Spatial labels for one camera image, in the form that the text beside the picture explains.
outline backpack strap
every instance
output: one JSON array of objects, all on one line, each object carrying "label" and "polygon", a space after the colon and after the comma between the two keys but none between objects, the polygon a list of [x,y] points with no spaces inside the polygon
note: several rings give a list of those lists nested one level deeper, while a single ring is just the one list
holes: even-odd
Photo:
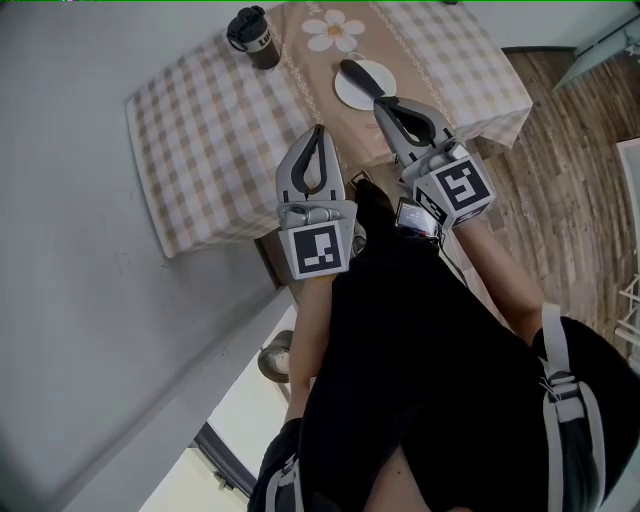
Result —
[{"label": "backpack strap", "polygon": [[560,321],[560,306],[545,302],[542,306],[542,332],[547,352],[547,377],[558,373],[570,373],[567,337]]},{"label": "backpack strap", "polygon": [[547,360],[542,361],[547,389],[542,410],[549,447],[548,512],[562,512],[565,475],[561,425],[578,418],[586,418],[597,471],[598,486],[595,497],[597,510],[605,488],[604,437],[598,402],[589,386],[578,382],[571,373],[567,337],[560,320],[560,306],[545,303],[542,307],[542,330]]},{"label": "backpack strap", "polygon": [[271,480],[269,480],[265,500],[266,512],[282,512],[276,510],[276,498],[278,488],[287,486],[293,486],[295,509],[286,512],[304,512],[300,486],[300,465],[296,454],[293,454],[286,462],[285,467],[276,471]]}]

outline white flower design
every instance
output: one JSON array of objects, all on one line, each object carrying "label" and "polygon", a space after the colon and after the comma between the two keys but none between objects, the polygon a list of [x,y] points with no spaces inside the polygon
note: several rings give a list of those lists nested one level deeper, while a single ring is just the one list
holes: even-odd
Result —
[{"label": "white flower design", "polygon": [[336,9],[329,9],[322,20],[307,20],[302,24],[302,30],[307,34],[317,34],[309,39],[307,46],[314,52],[323,52],[336,43],[341,52],[352,52],[358,46],[354,35],[364,32],[364,23],[351,20],[345,23],[344,13]]}]

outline white plate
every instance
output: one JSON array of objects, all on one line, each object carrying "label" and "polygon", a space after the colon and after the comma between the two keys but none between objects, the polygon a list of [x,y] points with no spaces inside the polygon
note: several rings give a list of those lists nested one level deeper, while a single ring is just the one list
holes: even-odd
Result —
[{"label": "white plate", "polygon": [[[396,79],[391,71],[372,60],[357,60],[356,62],[373,77],[386,96],[395,96]],[[338,71],[336,75],[335,88],[338,98],[350,107],[358,110],[373,110],[373,100],[357,85],[353,85],[342,71]]]}]

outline black handle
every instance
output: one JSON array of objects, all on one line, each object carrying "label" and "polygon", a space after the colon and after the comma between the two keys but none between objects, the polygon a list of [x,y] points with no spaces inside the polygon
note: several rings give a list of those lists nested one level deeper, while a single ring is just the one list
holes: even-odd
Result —
[{"label": "black handle", "polygon": [[344,59],[340,62],[340,71],[344,73],[350,82],[360,87],[372,99],[375,100],[384,96],[385,93],[377,82],[356,61]]}]

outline beige table runner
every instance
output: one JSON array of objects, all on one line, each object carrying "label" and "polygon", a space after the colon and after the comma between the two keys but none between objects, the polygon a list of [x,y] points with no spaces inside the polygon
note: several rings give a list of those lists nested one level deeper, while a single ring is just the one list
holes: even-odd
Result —
[{"label": "beige table runner", "polygon": [[286,64],[299,73],[301,93],[318,122],[329,128],[343,167],[371,166],[391,158],[373,111],[345,105],[334,87],[343,59],[385,66],[396,79],[396,96],[426,103],[448,115],[440,94],[402,36],[376,6],[357,2],[292,2],[269,11]]}]

